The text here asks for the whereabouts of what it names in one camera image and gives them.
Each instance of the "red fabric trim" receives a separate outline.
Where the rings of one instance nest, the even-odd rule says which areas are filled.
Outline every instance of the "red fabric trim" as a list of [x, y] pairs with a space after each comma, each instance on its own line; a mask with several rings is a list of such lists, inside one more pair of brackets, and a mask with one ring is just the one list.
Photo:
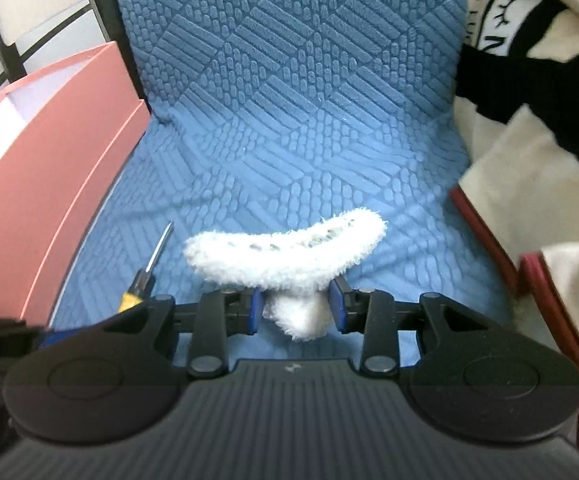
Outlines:
[[516, 294], [519, 275], [512, 260], [509, 259], [507, 253], [501, 247], [500, 243], [498, 243], [498, 240], [489, 230], [489, 227], [487, 227], [461, 187], [456, 186], [449, 192], [449, 196], [452, 202], [454, 202], [456, 209], [458, 209], [458, 212], [461, 213], [467, 224], [471, 227], [477, 240], [492, 257], [499, 273], [501, 273], [503, 282], [505, 282], [513, 294]]
[[[543, 253], [523, 254], [519, 280], [523, 289], [531, 292], [556, 344], [564, 355], [579, 368], [579, 333], [567, 313]], [[576, 434], [579, 448], [579, 415]]]

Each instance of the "ribbed black surface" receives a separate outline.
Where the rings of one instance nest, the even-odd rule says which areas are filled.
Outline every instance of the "ribbed black surface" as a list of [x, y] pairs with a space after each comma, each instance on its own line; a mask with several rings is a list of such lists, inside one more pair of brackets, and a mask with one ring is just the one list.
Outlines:
[[579, 454], [554, 439], [489, 449], [423, 422], [396, 384], [346, 361], [243, 361], [196, 382], [170, 415], [124, 442], [68, 449], [24, 441], [0, 479], [579, 480]]

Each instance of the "black fabric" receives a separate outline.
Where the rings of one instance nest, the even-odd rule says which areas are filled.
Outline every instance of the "black fabric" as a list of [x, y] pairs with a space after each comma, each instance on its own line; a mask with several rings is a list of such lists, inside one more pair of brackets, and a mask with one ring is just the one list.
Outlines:
[[527, 15], [509, 46], [509, 57], [525, 57], [567, 7], [560, 0], [543, 0]]
[[473, 102], [484, 117], [505, 124], [528, 104], [558, 145], [579, 160], [579, 56], [561, 63], [495, 56], [464, 45], [456, 95]]

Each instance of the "black metal frame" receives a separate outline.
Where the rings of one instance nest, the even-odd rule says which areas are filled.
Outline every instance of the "black metal frame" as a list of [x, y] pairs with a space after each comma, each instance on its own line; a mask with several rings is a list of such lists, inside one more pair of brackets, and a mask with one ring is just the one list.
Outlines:
[[45, 34], [40, 40], [36, 41], [36, 43], [34, 43], [26, 52], [23, 52], [22, 54], [19, 53], [15, 44], [7, 46], [3, 42], [3, 38], [1, 37], [0, 33], [0, 63], [3, 67], [3, 73], [0, 74], [0, 87], [7, 81], [14, 82], [17, 79], [25, 77], [27, 75], [24, 67], [24, 63], [26, 61], [28, 61], [58, 33], [71, 25], [71, 23], [74, 23], [86, 12], [93, 10], [98, 14], [97, 17], [100, 17], [99, 25], [105, 29], [102, 30], [105, 39], [107, 40], [109, 38], [110, 41], [115, 41], [117, 43], [134, 88], [137, 91], [138, 97], [145, 99], [147, 102], [146, 94], [140, 81], [140, 76], [138, 75], [138, 68], [134, 59], [134, 54], [132, 53], [130, 41], [127, 37], [127, 34], [125, 33], [118, 1], [90, 0], [90, 2], [90, 4], [86, 4], [68, 16], [65, 20], [59, 23], [47, 34]]

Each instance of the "screwdriver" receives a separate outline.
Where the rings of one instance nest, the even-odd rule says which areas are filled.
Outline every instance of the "screwdriver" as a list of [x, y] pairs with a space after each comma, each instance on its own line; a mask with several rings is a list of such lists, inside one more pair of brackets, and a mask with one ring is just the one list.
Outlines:
[[163, 231], [161, 239], [156, 244], [156, 249], [154, 249], [152, 257], [148, 261], [148, 266], [145, 267], [145, 269], [138, 270], [130, 288], [123, 294], [121, 305], [119, 306], [119, 312], [124, 312], [133, 306], [137, 306], [137, 304], [142, 303], [152, 294], [154, 283], [156, 283], [156, 278], [152, 272], [156, 266], [158, 258], [166, 246], [167, 238], [173, 228], [174, 222], [170, 221], [169, 224], [167, 224], [166, 230]]

